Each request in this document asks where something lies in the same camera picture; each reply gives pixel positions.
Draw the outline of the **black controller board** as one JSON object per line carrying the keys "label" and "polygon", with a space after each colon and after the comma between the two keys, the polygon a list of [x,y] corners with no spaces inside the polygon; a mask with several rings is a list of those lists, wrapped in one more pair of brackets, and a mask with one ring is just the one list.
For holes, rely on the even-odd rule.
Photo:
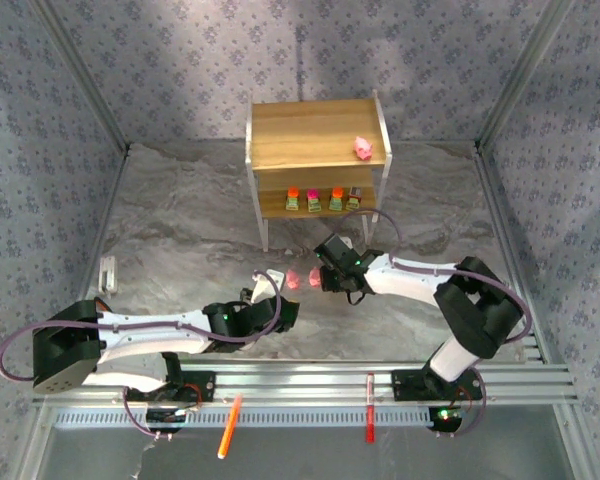
{"label": "black controller board", "polygon": [[172,408],[149,408],[145,414],[147,429],[153,434],[175,434],[185,425],[186,411]]}
{"label": "black controller board", "polygon": [[438,436],[454,436],[462,426],[464,411],[460,407],[430,407],[430,431]]}

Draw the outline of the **grey metal front panel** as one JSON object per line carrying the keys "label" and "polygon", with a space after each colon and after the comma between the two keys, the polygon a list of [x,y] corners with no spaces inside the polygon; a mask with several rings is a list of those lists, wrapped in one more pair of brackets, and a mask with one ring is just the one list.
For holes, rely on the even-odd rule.
{"label": "grey metal front panel", "polygon": [[368,444],[360,429],[236,431],[226,458],[221,433],[153,443],[127,429],[53,433],[35,480],[575,480],[554,441],[509,435],[437,438],[388,428]]}

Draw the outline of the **aluminium mounting rail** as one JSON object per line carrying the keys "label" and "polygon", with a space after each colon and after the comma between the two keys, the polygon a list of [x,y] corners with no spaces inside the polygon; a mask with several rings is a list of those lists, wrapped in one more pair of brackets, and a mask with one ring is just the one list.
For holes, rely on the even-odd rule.
{"label": "aluminium mounting rail", "polygon": [[[127,360],[118,365],[121,372],[116,373],[107,365],[83,383],[61,376],[47,386],[34,387],[33,394],[45,398],[90,390],[96,397],[111,399],[125,386],[150,392],[182,371],[213,371],[216,374],[214,398],[207,403],[220,403],[241,393],[251,404],[345,405],[365,400],[368,373],[375,375],[375,397],[381,402],[390,402],[394,399],[391,372],[421,369],[416,364],[349,361],[212,360],[185,361],[174,366],[160,359],[157,367],[145,372]],[[558,366],[487,364],[476,366],[476,370],[484,381],[487,399],[496,404],[555,404],[576,394],[569,371]]]}

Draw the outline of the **wooden shelf with white frame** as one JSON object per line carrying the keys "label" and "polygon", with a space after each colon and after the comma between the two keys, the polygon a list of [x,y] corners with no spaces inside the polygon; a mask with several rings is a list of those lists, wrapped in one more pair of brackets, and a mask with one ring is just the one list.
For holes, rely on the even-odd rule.
{"label": "wooden shelf with white frame", "polygon": [[[357,136],[373,145],[370,161],[353,150]],[[339,217],[330,211],[333,187],[362,188],[364,239],[370,241],[382,206],[393,152],[378,93],[366,98],[252,103],[245,128],[245,168],[261,245],[269,247],[274,219]],[[289,187],[299,189],[299,210],[285,209]],[[318,189],[322,210],[309,213],[307,190]]]}

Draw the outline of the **orange marker pen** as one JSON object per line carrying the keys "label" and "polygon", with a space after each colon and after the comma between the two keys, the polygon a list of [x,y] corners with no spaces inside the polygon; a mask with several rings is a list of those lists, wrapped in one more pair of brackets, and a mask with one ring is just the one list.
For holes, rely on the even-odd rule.
{"label": "orange marker pen", "polygon": [[225,459],[229,452],[233,434],[234,434],[235,428],[237,426],[237,423],[239,421],[242,402],[243,402],[243,395],[238,394],[234,398],[234,401],[230,408],[229,415],[228,415],[228,418],[226,421],[226,425],[225,425],[225,428],[223,431],[223,435],[222,435],[222,438],[221,438],[221,441],[220,441],[220,444],[219,444],[219,447],[217,450],[217,458],[220,460]]}

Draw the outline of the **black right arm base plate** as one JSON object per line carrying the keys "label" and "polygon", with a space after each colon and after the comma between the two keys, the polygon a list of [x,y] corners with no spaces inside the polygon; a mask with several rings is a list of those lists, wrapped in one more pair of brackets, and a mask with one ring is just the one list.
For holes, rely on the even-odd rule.
{"label": "black right arm base plate", "polygon": [[391,386],[395,401],[482,400],[483,393],[477,375],[465,371],[454,381],[447,381],[428,369],[394,370]]}

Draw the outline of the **aluminium frame side rail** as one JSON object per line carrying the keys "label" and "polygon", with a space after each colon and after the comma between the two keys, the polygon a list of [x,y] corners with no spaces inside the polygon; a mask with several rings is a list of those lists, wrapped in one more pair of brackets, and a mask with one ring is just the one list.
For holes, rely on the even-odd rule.
{"label": "aluminium frame side rail", "polygon": [[[494,222],[499,248],[505,260],[507,277],[516,292],[528,302],[530,309],[534,310],[528,282],[524,279],[522,267],[516,257],[516,241],[507,219],[507,202],[499,193],[499,175],[483,153],[479,142],[475,143],[475,152],[478,176]],[[569,370],[557,348],[546,340],[538,317],[534,318],[534,326],[525,337],[524,345],[529,346],[531,341],[535,342],[536,351],[525,355],[528,364],[536,367],[558,366],[565,372]],[[591,443],[578,395],[572,394],[553,404],[551,418],[552,424],[557,428],[556,436],[564,448],[574,480],[600,480],[595,448]]]}
{"label": "aluminium frame side rail", "polygon": [[[115,170],[113,185],[105,202],[104,211],[100,217],[100,226],[97,230],[93,247],[87,263],[86,273],[83,275],[78,290],[78,299],[87,298],[92,280],[97,273],[100,255],[103,251],[106,230],[111,218],[111,213],[116,200],[119,186],[124,178],[124,172],[129,158],[131,146],[127,145],[120,166]],[[90,390],[75,390],[69,395],[62,394],[56,397],[36,397],[33,400],[32,410],[26,420],[26,434],[21,438],[16,455],[15,466],[9,474],[9,480],[44,480],[44,467],[47,451],[51,451],[51,437],[56,430],[57,411],[65,407],[70,409],[90,409]]]}

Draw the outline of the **red marker pen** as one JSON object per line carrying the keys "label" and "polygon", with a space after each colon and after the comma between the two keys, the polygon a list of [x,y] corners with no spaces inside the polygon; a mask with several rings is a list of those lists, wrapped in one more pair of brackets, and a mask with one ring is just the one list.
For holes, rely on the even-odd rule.
{"label": "red marker pen", "polygon": [[375,442],[375,375],[368,373],[366,376],[366,442]]}

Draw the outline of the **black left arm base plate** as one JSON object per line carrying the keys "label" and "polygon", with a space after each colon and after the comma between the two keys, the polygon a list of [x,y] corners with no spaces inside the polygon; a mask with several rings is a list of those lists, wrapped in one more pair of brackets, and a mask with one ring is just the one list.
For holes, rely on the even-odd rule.
{"label": "black left arm base plate", "polygon": [[169,377],[167,383],[150,392],[129,389],[126,399],[131,402],[182,403],[197,405],[214,398],[216,374],[213,371],[182,371]]}

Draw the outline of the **aluminium frame post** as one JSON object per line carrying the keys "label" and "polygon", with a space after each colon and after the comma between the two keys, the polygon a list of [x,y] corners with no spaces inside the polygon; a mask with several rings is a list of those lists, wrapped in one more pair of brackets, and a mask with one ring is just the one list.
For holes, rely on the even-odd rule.
{"label": "aluminium frame post", "polygon": [[476,148],[481,155],[487,155],[493,149],[498,135],[575,3],[576,0],[549,0],[546,4],[476,138]]}
{"label": "aluminium frame post", "polygon": [[126,153],[128,142],[51,0],[27,0],[27,3],[50,37],[106,136],[118,151]]}

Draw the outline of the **white plastic bracket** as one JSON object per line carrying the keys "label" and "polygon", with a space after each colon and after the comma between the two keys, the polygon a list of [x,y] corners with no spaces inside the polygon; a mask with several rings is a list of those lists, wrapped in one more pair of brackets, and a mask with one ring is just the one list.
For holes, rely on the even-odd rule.
{"label": "white plastic bracket", "polygon": [[98,291],[105,294],[117,292],[117,261],[114,256],[105,256],[100,259],[98,272]]}

